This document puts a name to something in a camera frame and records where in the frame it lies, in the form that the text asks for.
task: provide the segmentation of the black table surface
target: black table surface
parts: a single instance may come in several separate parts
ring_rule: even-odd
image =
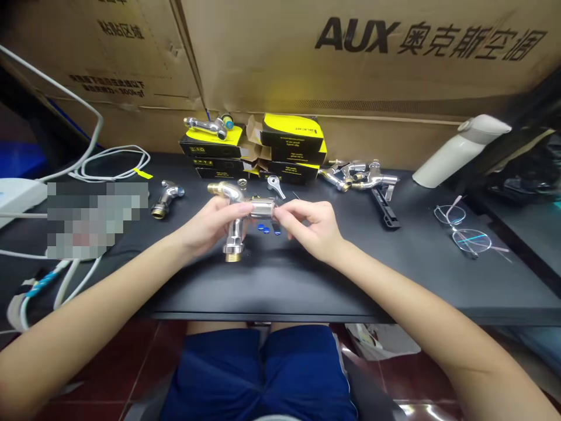
[[[114,155],[94,161],[88,172],[118,174],[136,162],[136,156]],[[144,170],[154,176],[147,181],[149,206],[157,202],[164,179],[181,184],[185,196],[173,201],[171,213],[164,220],[155,220],[149,209],[142,209],[140,220],[133,222],[130,230],[103,256],[90,285],[188,221],[210,199],[207,184],[216,181],[198,178],[182,155],[153,154]],[[294,191],[303,200],[331,202],[346,239],[439,295],[477,323],[561,326],[561,300],[516,255],[509,253],[509,262],[489,250],[481,253],[478,260],[471,260],[454,245],[433,214],[436,205],[453,202],[451,191],[443,187],[425,189],[413,182],[407,171],[387,172],[401,178],[391,201],[402,225],[395,232],[382,228],[369,192],[342,194],[321,179],[308,186],[282,187],[289,199]],[[128,181],[146,180],[135,176]],[[272,196],[266,182],[260,180],[250,180],[247,193]],[[43,203],[34,211],[45,208]],[[473,212],[466,212],[462,223],[465,227],[488,232],[494,244],[504,247]],[[0,230],[0,248],[43,254],[46,231],[44,220],[16,220]],[[245,244],[242,260],[226,263],[220,242],[208,255],[177,273],[142,311],[157,318],[198,320],[392,321],[351,281],[315,260],[296,241],[288,241],[286,233],[263,234],[252,227]],[[0,256],[0,300],[4,308],[15,288],[42,264]],[[69,291],[81,281],[90,264],[80,265]],[[32,321],[52,309],[59,284],[60,279],[30,301]]]
[[[509,205],[487,192],[474,196],[561,277],[561,208],[554,203]]]

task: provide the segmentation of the thermos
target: thermos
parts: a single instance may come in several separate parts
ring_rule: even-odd
[[[458,134],[448,140],[413,174],[423,187],[435,188],[469,161],[493,140],[512,128],[486,114],[470,118],[458,127]]]

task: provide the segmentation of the blue shorts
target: blue shorts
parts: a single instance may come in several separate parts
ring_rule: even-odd
[[[327,326],[273,332],[231,329],[185,337],[162,421],[356,420],[349,383]]]

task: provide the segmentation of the hand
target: hand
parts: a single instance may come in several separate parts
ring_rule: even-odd
[[[188,223],[170,235],[186,248],[189,258],[202,256],[228,232],[228,224],[253,210],[251,203],[229,205],[229,200],[213,197]]]
[[[335,212],[329,202],[290,201],[275,209],[275,217],[316,259],[330,264],[344,246]],[[310,226],[302,224],[307,219]]]

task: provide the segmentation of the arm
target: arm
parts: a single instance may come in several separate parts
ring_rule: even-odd
[[[27,419],[179,269],[206,253],[250,203],[215,197],[187,224],[78,295],[0,353],[0,419]]]
[[[357,284],[437,362],[469,419],[561,419],[524,370],[481,328],[432,292],[345,241],[328,202],[291,201],[275,216],[290,236]],[[310,227],[301,224],[304,219]]]

